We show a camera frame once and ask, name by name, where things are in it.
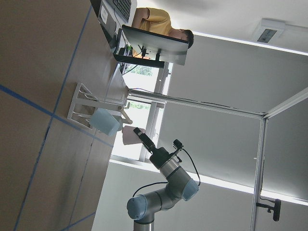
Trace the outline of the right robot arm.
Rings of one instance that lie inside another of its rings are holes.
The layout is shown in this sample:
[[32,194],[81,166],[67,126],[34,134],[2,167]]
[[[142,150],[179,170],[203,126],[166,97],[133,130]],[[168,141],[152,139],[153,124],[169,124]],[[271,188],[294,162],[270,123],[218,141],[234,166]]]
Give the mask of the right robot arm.
[[128,215],[134,220],[135,231],[153,231],[156,212],[171,209],[181,199],[188,201],[199,191],[200,183],[194,181],[180,166],[181,159],[174,159],[183,150],[179,140],[173,141],[175,151],[169,153],[165,148],[156,148],[152,140],[139,128],[134,133],[143,146],[151,153],[151,163],[166,178],[166,186],[146,194],[133,195],[128,200]]

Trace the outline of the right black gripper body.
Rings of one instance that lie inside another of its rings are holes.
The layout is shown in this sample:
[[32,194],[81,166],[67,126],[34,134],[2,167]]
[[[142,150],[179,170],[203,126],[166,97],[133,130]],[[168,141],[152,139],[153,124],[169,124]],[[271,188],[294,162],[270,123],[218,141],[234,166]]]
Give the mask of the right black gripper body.
[[152,155],[150,156],[150,162],[158,169],[160,170],[161,167],[170,159],[169,152],[164,148],[155,148],[153,147]]

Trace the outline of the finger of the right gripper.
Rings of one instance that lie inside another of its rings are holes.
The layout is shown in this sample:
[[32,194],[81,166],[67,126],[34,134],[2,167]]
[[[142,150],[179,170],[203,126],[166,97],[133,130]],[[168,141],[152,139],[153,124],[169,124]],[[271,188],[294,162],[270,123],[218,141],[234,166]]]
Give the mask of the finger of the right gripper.
[[152,152],[156,148],[153,141],[139,128],[134,128],[133,132],[138,136],[138,138],[141,140],[143,146],[148,152]]

